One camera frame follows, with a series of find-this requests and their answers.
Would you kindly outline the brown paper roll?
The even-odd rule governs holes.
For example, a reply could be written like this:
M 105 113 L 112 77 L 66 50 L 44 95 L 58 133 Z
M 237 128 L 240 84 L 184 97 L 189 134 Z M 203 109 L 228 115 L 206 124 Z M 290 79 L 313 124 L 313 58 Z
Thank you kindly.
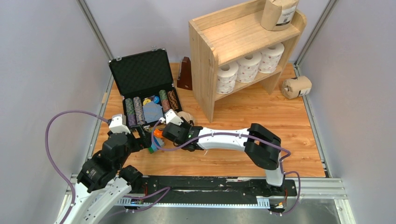
M 191 114 L 184 111 L 180 111 L 177 114 L 179 117 L 185 119 L 190 125 L 193 126 L 195 124 L 195 118 Z
M 283 81 L 281 93 L 288 99 L 307 95 L 312 88 L 312 83 L 306 76 L 289 78 Z
M 299 0 L 266 0 L 261 26 L 269 31 L 282 31 L 290 26 Z

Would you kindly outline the white floral paper roll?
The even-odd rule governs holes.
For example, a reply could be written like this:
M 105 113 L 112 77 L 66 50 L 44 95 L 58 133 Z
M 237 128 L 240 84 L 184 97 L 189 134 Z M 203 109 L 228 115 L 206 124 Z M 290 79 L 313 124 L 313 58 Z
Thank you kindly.
M 284 52 L 282 43 L 275 44 L 260 51 L 262 59 L 259 64 L 258 71 L 260 73 L 269 74 L 276 70 L 276 67 Z
M 240 83 L 250 83 L 254 80 L 258 72 L 258 67 L 262 55 L 256 52 L 238 59 L 236 62 L 239 66 L 236 81 Z
M 228 94 L 234 90 L 239 65 L 236 62 L 220 66 L 217 73 L 216 93 Z

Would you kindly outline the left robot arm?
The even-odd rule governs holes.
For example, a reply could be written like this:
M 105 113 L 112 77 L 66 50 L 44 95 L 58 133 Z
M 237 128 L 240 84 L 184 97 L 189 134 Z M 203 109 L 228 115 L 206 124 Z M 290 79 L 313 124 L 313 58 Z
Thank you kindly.
M 151 134 L 141 125 L 133 129 L 138 138 L 109 131 L 102 149 L 82 165 L 74 185 L 75 196 L 58 216 L 57 224 L 97 224 L 123 196 L 142 189 L 142 173 L 124 164 L 131 153 L 149 147 Z

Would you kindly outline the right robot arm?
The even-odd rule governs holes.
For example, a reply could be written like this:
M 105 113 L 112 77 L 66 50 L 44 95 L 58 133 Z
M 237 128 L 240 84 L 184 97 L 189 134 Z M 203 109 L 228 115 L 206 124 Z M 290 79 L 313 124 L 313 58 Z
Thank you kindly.
M 259 168 L 265 170 L 267 190 L 278 195 L 285 189 L 282 173 L 281 138 L 260 124 L 240 130 L 215 130 L 189 124 L 169 123 L 162 136 L 183 150 L 227 149 L 244 152 Z

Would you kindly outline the light wooden two-tier shelf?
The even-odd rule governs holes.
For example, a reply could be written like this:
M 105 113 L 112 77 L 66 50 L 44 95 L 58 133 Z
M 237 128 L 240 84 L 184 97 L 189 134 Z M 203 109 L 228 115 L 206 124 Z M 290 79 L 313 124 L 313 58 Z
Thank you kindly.
M 263 0 L 251 0 L 189 21 L 193 94 L 209 122 L 213 121 L 215 102 L 224 98 L 215 91 L 221 66 L 282 43 L 285 51 L 275 71 L 259 73 L 252 82 L 238 83 L 233 90 L 236 93 L 260 83 L 272 94 L 299 42 L 307 25 L 305 14 L 296 10 L 287 29 L 268 31 L 261 26 L 264 6 Z

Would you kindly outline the orange tape measure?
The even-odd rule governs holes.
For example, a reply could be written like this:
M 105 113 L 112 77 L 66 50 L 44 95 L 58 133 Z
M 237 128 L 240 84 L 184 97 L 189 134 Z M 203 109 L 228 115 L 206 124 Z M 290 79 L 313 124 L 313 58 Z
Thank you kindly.
M 157 138 L 163 138 L 163 131 L 160 129 L 155 129 L 153 131 L 153 135 Z

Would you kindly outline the green blue block stack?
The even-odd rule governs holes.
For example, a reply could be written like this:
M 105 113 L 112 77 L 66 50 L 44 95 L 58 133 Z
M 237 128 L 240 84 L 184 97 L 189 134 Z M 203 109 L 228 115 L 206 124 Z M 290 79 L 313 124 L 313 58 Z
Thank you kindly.
M 154 137 L 154 141 L 151 143 L 151 146 L 148 148 L 148 151 L 153 154 L 154 152 L 158 151 L 158 147 L 165 146 L 165 142 L 158 137 Z

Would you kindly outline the dark brown wooden metronome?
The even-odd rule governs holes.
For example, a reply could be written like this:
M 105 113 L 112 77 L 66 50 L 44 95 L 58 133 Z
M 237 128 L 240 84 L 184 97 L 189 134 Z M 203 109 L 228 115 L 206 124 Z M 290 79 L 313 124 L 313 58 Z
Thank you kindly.
M 183 57 L 179 63 L 177 87 L 192 91 L 191 61 L 189 57 Z

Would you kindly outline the black poker chip case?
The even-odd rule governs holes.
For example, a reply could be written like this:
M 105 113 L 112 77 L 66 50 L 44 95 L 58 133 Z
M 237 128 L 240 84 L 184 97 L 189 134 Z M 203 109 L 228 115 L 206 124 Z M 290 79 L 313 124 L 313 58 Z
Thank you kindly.
M 153 126 L 167 111 L 182 111 L 166 49 L 109 61 L 120 95 L 126 125 Z

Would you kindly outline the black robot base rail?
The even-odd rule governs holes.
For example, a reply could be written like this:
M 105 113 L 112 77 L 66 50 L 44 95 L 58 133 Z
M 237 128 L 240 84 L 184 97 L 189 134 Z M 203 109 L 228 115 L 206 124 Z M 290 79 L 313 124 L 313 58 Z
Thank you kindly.
M 264 208 L 284 211 L 287 199 L 298 196 L 294 180 L 280 187 L 265 178 L 210 176 L 144 176 L 132 185 L 141 203 L 180 207 Z

